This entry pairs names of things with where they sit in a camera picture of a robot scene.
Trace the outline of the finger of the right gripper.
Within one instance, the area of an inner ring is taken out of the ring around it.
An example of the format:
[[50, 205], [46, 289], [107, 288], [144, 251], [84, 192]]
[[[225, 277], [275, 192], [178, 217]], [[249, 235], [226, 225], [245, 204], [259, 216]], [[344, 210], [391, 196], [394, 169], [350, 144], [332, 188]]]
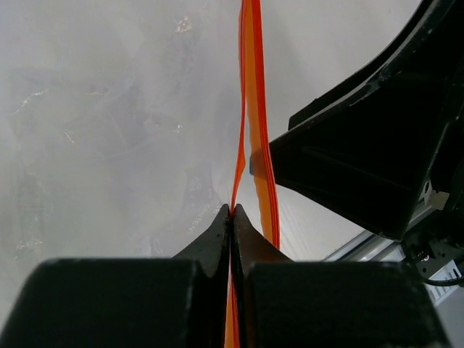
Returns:
[[270, 143], [275, 180], [401, 240], [426, 184], [463, 229], [463, 3], [422, 1], [371, 62], [315, 99]]

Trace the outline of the clear orange zip top bag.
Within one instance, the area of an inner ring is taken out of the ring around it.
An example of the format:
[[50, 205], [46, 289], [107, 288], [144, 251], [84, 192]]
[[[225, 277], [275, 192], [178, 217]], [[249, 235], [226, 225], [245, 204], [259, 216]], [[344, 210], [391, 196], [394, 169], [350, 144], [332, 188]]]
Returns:
[[1, 3], [1, 331], [61, 258], [170, 258], [230, 212], [280, 246], [259, 1]]

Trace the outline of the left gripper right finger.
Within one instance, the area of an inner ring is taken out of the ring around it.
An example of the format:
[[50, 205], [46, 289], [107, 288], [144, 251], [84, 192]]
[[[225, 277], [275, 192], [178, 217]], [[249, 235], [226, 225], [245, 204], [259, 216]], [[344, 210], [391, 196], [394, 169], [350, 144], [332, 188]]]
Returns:
[[401, 262], [295, 262], [233, 211], [235, 347], [449, 347], [428, 292]]

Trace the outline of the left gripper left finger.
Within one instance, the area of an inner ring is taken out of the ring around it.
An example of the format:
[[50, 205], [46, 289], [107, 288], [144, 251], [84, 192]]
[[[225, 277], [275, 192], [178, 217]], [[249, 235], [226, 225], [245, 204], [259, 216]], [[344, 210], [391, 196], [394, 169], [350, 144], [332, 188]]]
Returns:
[[230, 212], [170, 258], [61, 258], [26, 279], [3, 347], [222, 347]]

